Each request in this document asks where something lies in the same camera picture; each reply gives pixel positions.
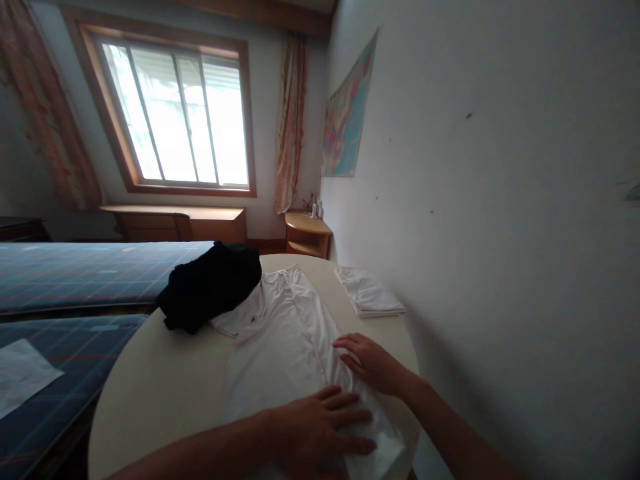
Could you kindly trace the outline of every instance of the wooden window frame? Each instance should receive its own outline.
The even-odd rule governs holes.
[[[251,92],[249,90],[249,48],[246,41],[218,37],[209,33],[158,25],[76,7],[61,6],[60,10],[128,192],[154,193],[156,195],[252,198],[257,196],[253,160]],[[175,181],[171,182],[172,185],[152,185],[144,180],[139,171],[135,153],[129,143],[129,134],[120,120],[119,104],[117,104],[119,100],[113,98],[109,88],[106,76],[109,72],[105,72],[103,69],[92,35],[144,42],[160,47],[178,48],[204,55],[238,60],[245,152],[247,155],[247,176],[249,180],[248,188],[189,186],[189,182],[180,183]]]

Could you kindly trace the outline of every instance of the window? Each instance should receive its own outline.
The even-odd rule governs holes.
[[[63,13],[129,191],[255,196],[246,42]]]

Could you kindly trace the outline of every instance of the blue plaid blanket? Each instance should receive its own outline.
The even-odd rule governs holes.
[[[0,243],[0,315],[152,303],[213,242]]]
[[[146,315],[0,324],[0,347],[25,338],[65,374],[0,419],[0,478],[24,478],[99,394]]]

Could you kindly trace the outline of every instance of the wooden desk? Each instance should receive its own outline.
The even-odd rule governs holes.
[[[126,241],[247,241],[244,208],[104,205]]]
[[[329,239],[333,232],[320,219],[312,219],[300,212],[286,212],[287,253],[302,253],[326,259]]]

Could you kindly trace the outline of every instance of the hand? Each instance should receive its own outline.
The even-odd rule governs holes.
[[[360,333],[343,335],[333,342],[333,346],[353,353],[357,361],[347,354],[340,355],[340,360],[371,388],[381,393],[400,397],[403,386],[413,376],[389,352]]]
[[[279,446],[276,463],[291,480],[346,479],[340,471],[320,473],[322,462],[341,453],[368,455],[375,450],[372,440],[336,431],[371,421],[368,410],[343,408],[359,396],[356,392],[340,395],[340,390],[340,385],[332,385],[271,411]]]

